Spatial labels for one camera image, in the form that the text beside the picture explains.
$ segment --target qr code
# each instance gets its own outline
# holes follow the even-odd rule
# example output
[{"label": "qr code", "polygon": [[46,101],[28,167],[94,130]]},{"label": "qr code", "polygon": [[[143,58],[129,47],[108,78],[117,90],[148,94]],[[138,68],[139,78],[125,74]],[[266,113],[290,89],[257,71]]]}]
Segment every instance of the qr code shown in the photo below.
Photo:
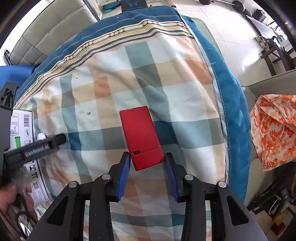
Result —
[{"label": "qr code", "polygon": [[39,188],[38,182],[33,183],[33,187],[34,189],[38,189]]}]

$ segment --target tiled floor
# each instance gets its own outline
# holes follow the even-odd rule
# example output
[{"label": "tiled floor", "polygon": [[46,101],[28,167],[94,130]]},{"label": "tiled floor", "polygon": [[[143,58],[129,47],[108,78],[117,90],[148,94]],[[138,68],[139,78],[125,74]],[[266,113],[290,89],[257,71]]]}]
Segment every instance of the tiled floor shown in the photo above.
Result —
[{"label": "tiled floor", "polygon": [[[193,18],[201,19],[216,40],[223,58],[242,86],[248,86],[271,77],[264,59],[261,59],[259,43],[252,26],[234,10],[215,2],[202,5],[197,0],[173,0],[177,11]],[[151,1],[147,4],[167,5],[166,0]],[[103,18],[121,13],[121,7],[103,14]]]}]

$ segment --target orange fabric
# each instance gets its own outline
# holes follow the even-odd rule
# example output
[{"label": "orange fabric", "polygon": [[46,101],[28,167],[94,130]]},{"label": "orange fabric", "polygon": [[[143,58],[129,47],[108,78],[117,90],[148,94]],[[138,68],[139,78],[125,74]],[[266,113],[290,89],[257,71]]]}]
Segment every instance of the orange fabric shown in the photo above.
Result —
[{"label": "orange fabric", "polygon": [[296,96],[260,96],[250,112],[251,138],[263,170],[296,158]]}]

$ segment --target small white object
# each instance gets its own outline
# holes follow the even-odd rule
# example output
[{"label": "small white object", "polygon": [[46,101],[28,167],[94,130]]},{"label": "small white object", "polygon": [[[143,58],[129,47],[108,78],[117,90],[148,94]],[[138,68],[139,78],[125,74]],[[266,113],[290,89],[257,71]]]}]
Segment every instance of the small white object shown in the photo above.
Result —
[{"label": "small white object", "polygon": [[219,182],[218,185],[222,188],[225,188],[227,186],[225,182]]},{"label": "small white object", "polygon": [[193,176],[190,174],[187,174],[187,175],[185,175],[185,179],[188,181],[191,181],[191,180],[193,180]]},{"label": "small white object", "polygon": [[37,135],[37,141],[44,140],[44,139],[46,139],[46,135],[44,135],[43,133],[39,133]]},{"label": "small white object", "polygon": [[71,187],[71,188],[74,188],[76,186],[77,186],[77,182],[72,181],[69,183],[69,187]]},{"label": "small white object", "polygon": [[103,180],[109,180],[110,178],[111,178],[111,176],[109,174],[102,175]]}]

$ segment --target black cable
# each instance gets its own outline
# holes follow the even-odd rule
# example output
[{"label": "black cable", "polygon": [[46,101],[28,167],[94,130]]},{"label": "black cable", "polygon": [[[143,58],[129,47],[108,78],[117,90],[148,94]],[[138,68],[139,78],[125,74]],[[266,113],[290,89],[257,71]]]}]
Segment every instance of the black cable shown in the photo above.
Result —
[{"label": "black cable", "polygon": [[[158,1],[158,0],[156,0],[156,2],[162,2],[162,1]],[[166,4],[168,4],[168,2],[166,1],[166,2],[162,2],[162,3],[166,3]],[[169,4],[168,4],[169,5]]]},{"label": "black cable", "polygon": [[231,8],[230,6],[227,6],[227,5],[226,5],[226,3],[223,3],[223,2],[218,2],[218,3],[221,3],[221,4],[225,5],[225,7],[226,7],[230,12],[233,11],[232,8]]}]

